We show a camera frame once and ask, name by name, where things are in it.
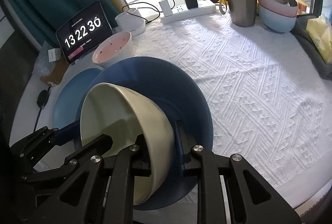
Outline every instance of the plate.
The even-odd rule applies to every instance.
[[[193,135],[198,144],[212,149],[213,126],[208,104],[193,79],[176,65],[154,57],[131,57],[105,69],[89,88],[103,82],[130,88],[153,100],[164,111],[174,130],[175,121],[182,120],[186,133]],[[164,183],[135,209],[154,210],[171,205],[196,184],[196,178],[182,176],[181,164],[174,154]]]
[[[92,68],[77,74],[62,89],[57,98],[52,116],[54,128],[61,129],[74,121],[80,119],[81,113],[77,115],[77,110],[81,110],[81,100],[88,93],[91,82],[101,73],[101,70]]]

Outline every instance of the metal bolt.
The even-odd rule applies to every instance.
[[[102,158],[101,158],[100,156],[92,156],[90,160],[91,160],[93,163],[97,163],[97,162],[99,162],[101,159],[102,159]]]
[[[133,152],[138,151],[139,150],[139,146],[137,144],[133,144],[133,145],[131,145],[129,147],[129,150],[133,151]]]
[[[203,151],[203,149],[204,149],[204,147],[201,146],[201,145],[199,145],[199,144],[194,145],[194,150],[195,150],[196,152]]]
[[[77,160],[76,160],[76,159],[72,159],[71,161],[69,161],[69,164],[70,164],[71,166],[76,165],[76,163],[77,163]]]
[[[232,159],[233,159],[234,161],[241,161],[241,160],[242,160],[242,156],[239,155],[239,154],[234,154],[234,155],[232,156]]]

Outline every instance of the digital clock display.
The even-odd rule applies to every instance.
[[[76,14],[56,32],[69,64],[112,36],[112,29],[98,1]]]

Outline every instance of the yellow tissue package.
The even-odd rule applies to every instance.
[[[332,64],[332,27],[328,19],[321,15],[309,19],[306,31],[326,64]]]

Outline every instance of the power strip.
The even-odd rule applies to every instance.
[[[203,0],[198,1],[198,8],[188,10],[185,4],[180,5],[172,9],[172,15],[166,17],[164,15],[161,15],[160,18],[163,24],[168,24],[182,19],[214,13],[216,11],[217,9],[215,7],[215,4],[211,0]]]

